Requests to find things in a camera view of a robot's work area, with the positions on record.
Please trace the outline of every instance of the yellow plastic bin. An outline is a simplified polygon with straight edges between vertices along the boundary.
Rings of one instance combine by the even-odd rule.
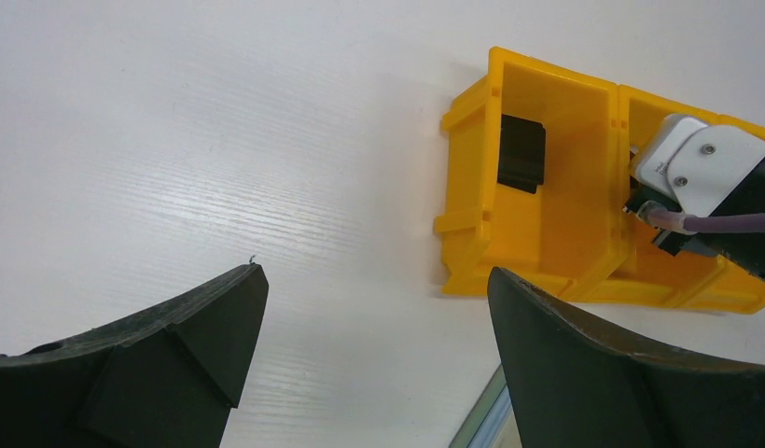
[[[712,112],[619,86],[619,149],[629,152],[630,147],[645,147],[663,119],[673,113],[717,124],[717,115]],[[708,287],[726,268],[728,262],[723,258],[710,259],[687,252],[672,257],[651,243],[657,234],[654,229],[634,215],[626,219],[628,257],[587,301],[677,306]]]
[[[435,220],[450,277],[443,291],[484,295],[493,266],[569,301],[754,313],[765,285],[718,258],[672,257],[656,231],[621,212],[630,147],[645,147],[671,113],[765,128],[628,86],[493,48],[487,75],[452,103],[446,213]],[[545,183],[536,194],[497,183],[501,115],[547,132]]]
[[[452,103],[443,237],[448,294],[483,295],[503,266],[563,298],[580,299],[624,260],[626,153],[617,86],[505,49],[487,76]],[[545,184],[536,194],[496,182],[501,114],[547,131]]]

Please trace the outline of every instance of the black rubber piece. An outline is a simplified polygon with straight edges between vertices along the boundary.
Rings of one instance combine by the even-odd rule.
[[[536,193],[545,183],[546,138],[541,123],[502,115],[498,183]]]
[[[267,292],[251,263],[111,324],[0,355],[0,447],[217,447]]]
[[[765,158],[712,213],[714,217],[765,213]],[[705,233],[698,238],[765,282],[765,233]]]
[[[493,269],[522,446],[765,447],[765,366],[659,343]]]
[[[667,230],[659,230],[652,240],[652,244],[674,257],[676,257],[679,252],[688,250],[694,245],[703,246],[703,244],[700,244],[699,240],[695,238],[695,235],[685,235],[683,233]]]

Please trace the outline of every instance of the white surface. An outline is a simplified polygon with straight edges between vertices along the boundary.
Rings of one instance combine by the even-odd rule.
[[[765,125],[765,1],[0,2],[0,352],[257,254],[223,445],[446,446],[498,359],[437,293],[438,123],[493,45]],[[765,311],[592,309],[765,362]]]
[[[704,145],[713,145],[715,153],[702,153]],[[709,126],[693,134],[676,152],[666,177],[672,179],[683,212],[708,217],[764,157],[764,140],[734,126]],[[680,176],[688,180],[687,185],[673,184]]]

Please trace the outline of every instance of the cable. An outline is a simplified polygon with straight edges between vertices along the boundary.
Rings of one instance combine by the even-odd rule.
[[[654,227],[679,233],[765,233],[765,213],[731,217],[696,217],[653,208],[646,222]]]

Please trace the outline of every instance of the purple cable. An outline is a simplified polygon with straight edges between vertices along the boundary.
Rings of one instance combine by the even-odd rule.
[[[765,213],[733,217],[685,217],[685,230],[698,233],[765,233]]]
[[[697,233],[765,233],[765,213],[732,217],[695,217],[684,213],[655,209],[647,222],[669,231]]]

